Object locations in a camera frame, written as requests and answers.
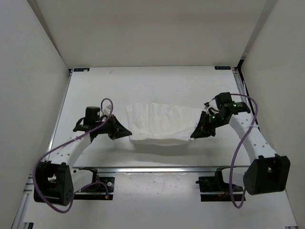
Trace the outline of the white skirt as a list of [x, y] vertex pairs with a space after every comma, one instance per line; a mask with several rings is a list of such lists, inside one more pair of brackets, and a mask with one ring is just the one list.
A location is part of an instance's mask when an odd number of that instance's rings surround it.
[[170, 104], [135, 103], [125, 107], [130, 142], [138, 145], [189, 144], [201, 109]]

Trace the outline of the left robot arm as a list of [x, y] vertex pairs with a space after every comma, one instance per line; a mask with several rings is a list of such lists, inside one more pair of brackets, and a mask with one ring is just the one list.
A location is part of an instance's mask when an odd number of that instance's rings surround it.
[[77, 191], [93, 192], [106, 187], [98, 170], [93, 167], [75, 169], [73, 166], [98, 135], [106, 134], [111, 140], [131, 136], [113, 114], [101, 114], [101, 109], [89, 106], [72, 131], [72, 139], [54, 151], [54, 156], [39, 162], [34, 170], [34, 200], [67, 206]]

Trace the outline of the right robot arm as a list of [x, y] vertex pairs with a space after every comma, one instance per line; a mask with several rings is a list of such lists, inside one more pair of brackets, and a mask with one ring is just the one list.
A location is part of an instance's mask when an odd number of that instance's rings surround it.
[[203, 111], [191, 138], [207, 138], [216, 135], [216, 129], [229, 125], [240, 138], [238, 148], [244, 147], [250, 166], [235, 168], [237, 154], [234, 153], [229, 168], [220, 168], [215, 173], [214, 186], [221, 191], [228, 187], [242, 187], [250, 195], [281, 192], [285, 190], [290, 160], [280, 156], [267, 143], [260, 130], [255, 127], [256, 116], [245, 102], [235, 102], [232, 93], [220, 93], [214, 97], [216, 111]]

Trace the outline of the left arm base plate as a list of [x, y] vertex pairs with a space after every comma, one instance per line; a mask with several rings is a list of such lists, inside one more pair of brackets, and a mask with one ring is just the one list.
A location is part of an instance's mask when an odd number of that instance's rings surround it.
[[115, 177], [93, 167], [73, 169], [74, 200], [113, 200]]

